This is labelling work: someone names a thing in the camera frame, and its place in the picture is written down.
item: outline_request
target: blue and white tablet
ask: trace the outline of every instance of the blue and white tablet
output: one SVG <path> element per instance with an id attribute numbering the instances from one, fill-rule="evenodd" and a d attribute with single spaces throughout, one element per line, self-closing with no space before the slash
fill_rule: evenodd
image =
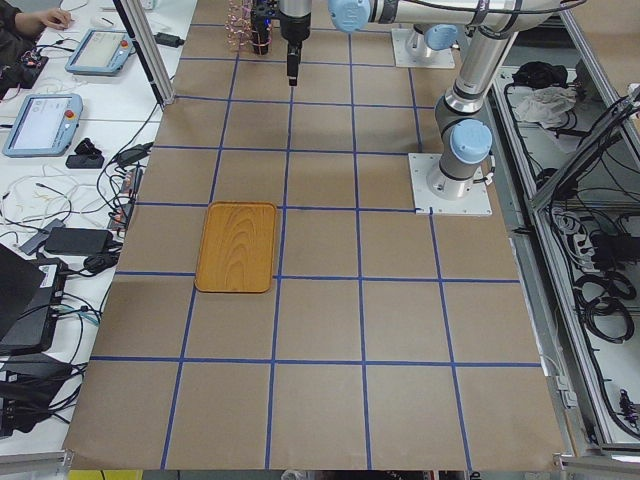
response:
<path id="1" fill-rule="evenodd" d="M 76 75 L 116 75 L 129 58 L 133 44 L 127 32 L 87 31 L 65 69 Z"/>
<path id="2" fill-rule="evenodd" d="M 82 113 L 75 93 L 27 95 L 2 153 L 7 157 L 57 157 L 71 145 Z"/>

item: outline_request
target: metal bracket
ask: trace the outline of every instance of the metal bracket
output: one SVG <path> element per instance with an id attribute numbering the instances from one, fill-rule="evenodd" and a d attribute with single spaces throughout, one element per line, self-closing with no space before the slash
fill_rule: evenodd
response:
<path id="1" fill-rule="evenodd" d="M 405 43 L 412 30 L 407 28 L 393 28 L 391 30 L 391 38 L 393 40 L 393 53 L 396 57 L 396 67 L 413 67 L 413 68 L 436 68 L 451 70 L 456 67 L 453 60 L 451 49 L 435 52 L 431 58 L 414 58 L 409 52 Z"/>
<path id="2" fill-rule="evenodd" d="M 427 185 L 427 174 L 440 161 L 440 154 L 410 153 L 411 186 L 413 188 L 413 204 L 417 214 L 428 215 L 469 215 L 488 217 L 491 215 L 491 203 L 484 183 L 474 183 L 471 191 L 460 200 L 445 200 L 431 191 Z M 478 167 L 474 179 L 483 178 Z"/>

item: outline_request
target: black cloth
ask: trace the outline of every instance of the black cloth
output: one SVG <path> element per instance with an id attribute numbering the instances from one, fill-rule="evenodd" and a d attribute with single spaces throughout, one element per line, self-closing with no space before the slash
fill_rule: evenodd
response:
<path id="1" fill-rule="evenodd" d="M 13 65 L 24 52 L 35 46 L 32 39 L 24 38 L 16 29 L 16 14 L 20 10 L 0 0 L 0 65 Z"/>

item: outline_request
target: person's hand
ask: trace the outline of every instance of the person's hand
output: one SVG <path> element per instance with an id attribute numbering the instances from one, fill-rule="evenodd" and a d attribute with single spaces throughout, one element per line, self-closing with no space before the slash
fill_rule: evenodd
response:
<path id="1" fill-rule="evenodd" d="M 33 15 L 45 27 L 55 30 L 65 30 L 71 25 L 71 13 L 61 8 L 50 8 L 49 10 L 41 10 L 34 12 Z"/>

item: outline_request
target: person's sleeve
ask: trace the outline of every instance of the person's sleeve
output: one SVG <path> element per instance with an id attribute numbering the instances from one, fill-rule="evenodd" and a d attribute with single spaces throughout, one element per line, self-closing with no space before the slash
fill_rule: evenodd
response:
<path id="1" fill-rule="evenodd" d="M 20 13 L 20 9 L 12 7 L 5 0 L 0 0 L 0 21 L 2 28 L 10 32 L 16 31 L 16 14 Z"/>

